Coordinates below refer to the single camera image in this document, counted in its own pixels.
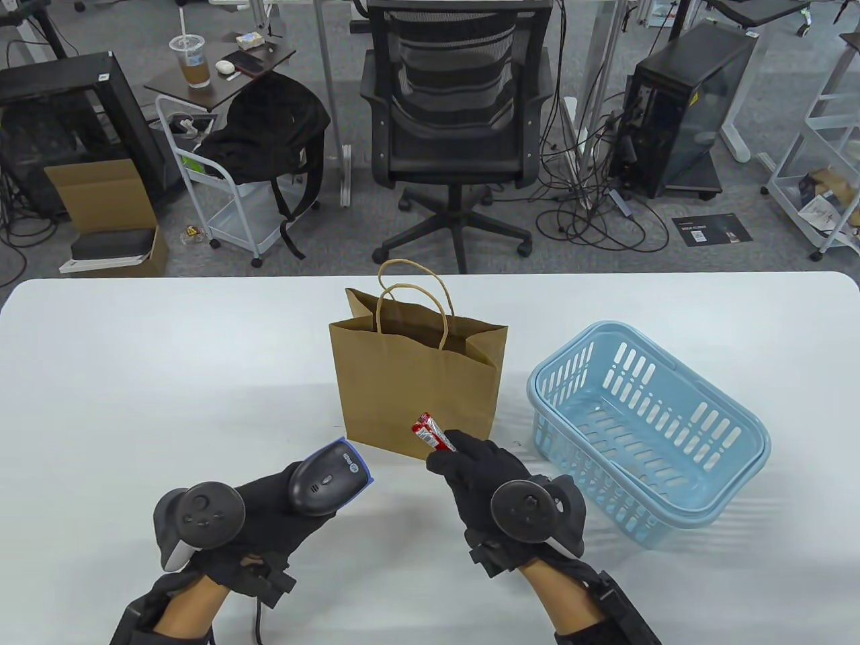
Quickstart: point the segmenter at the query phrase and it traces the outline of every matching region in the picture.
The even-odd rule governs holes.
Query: snack bar wrapper
[[[435,450],[457,452],[457,449],[442,432],[442,428],[427,412],[418,417],[418,421],[412,426],[412,432],[418,439]]]

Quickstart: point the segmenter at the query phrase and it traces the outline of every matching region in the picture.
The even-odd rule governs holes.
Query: backpack strap
[[[304,182],[304,193],[302,199],[296,205],[296,210],[291,211],[286,204],[284,195],[281,194],[278,188],[277,179],[272,179],[272,192],[274,193],[275,203],[278,205],[278,212],[284,216],[284,221],[280,223],[280,236],[284,240],[284,244],[299,260],[304,260],[306,257],[290,238],[286,232],[286,227],[289,223],[295,222],[296,218],[304,214],[311,206],[313,206],[316,198],[319,196],[320,187],[323,185],[323,170],[324,170],[324,150],[325,150],[325,131],[323,130],[314,138],[308,141],[304,147],[306,157],[305,163],[296,169],[296,174],[307,173],[307,179]]]

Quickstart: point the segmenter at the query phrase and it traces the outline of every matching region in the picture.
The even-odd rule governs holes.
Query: paper bag handle
[[[407,285],[403,283],[398,283],[396,285],[391,285],[390,287],[386,288],[385,291],[382,292],[382,295],[379,296],[379,300],[377,300],[377,334],[382,334],[382,319],[379,317],[379,314],[382,313],[383,298],[385,298],[385,296],[389,295],[395,289],[415,289],[416,291],[419,291],[428,298],[430,298],[433,301],[433,304],[435,304],[436,307],[439,308],[439,313],[442,315],[442,340],[439,341],[439,349],[444,347],[445,341],[448,340],[448,316],[445,315],[445,310],[442,309],[442,303],[437,300],[431,292],[418,285]]]
[[[452,316],[455,315],[454,314],[454,303],[451,301],[451,294],[448,293],[448,287],[445,286],[445,283],[442,281],[442,279],[438,275],[436,275],[436,273],[434,273],[433,271],[431,271],[427,267],[423,267],[418,262],[413,262],[411,260],[407,260],[406,258],[400,258],[400,257],[396,257],[393,260],[386,260],[385,262],[382,263],[382,266],[379,268],[379,271],[377,272],[377,280],[379,280],[379,286],[381,286],[383,289],[385,289],[385,284],[382,281],[382,276],[383,276],[383,273],[385,273],[385,269],[387,267],[390,267],[392,264],[408,264],[411,267],[415,267],[416,269],[419,269],[420,271],[427,273],[428,275],[432,275],[436,279],[436,281],[439,282],[439,285],[442,287],[442,291],[445,292],[445,297],[448,299],[448,309],[451,310],[451,315]]]

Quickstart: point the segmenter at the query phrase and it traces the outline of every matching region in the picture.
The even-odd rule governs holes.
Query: iced drink
[[[203,50],[205,44],[203,36],[194,34],[176,36],[170,41],[170,49],[176,54],[179,69],[193,88],[204,88],[209,84],[209,64]]]

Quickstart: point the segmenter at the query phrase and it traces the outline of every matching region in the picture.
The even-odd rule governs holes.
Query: mesh chair back
[[[393,118],[416,136],[493,136],[516,118],[524,76],[538,68],[549,12],[539,20],[534,10],[481,12],[474,11],[480,3],[469,4],[372,12],[384,67],[378,77],[387,76]]]

